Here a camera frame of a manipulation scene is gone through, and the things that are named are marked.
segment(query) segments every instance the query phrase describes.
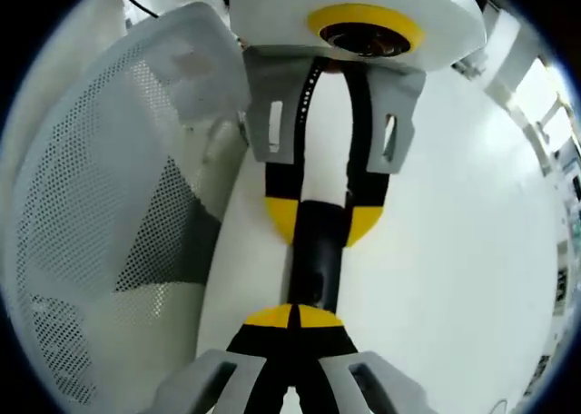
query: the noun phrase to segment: perforated mesh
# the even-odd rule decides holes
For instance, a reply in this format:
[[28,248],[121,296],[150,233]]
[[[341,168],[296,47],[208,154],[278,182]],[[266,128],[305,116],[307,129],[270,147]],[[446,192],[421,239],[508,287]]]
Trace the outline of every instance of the perforated mesh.
[[[192,106],[199,92],[221,108]],[[209,7],[191,5],[133,28],[41,126],[15,186],[3,287],[25,354],[67,411],[146,408],[155,381],[193,357],[199,310],[175,310],[201,297],[173,285],[206,282],[245,149],[237,125],[220,116],[244,109],[247,92],[235,41]],[[176,144],[188,138],[200,151],[220,149],[194,158],[191,144]],[[187,173],[178,166],[186,163]],[[165,287],[144,288],[152,284]],[[127,364],[142,368],[120,381],[132,389],[120,396],[109,377],[127,352],[109,344],[126,327],[158,344],[143,340]],[[187,340],[176,347],[179,337]],[[132,381],[149,372],[147,385]]]

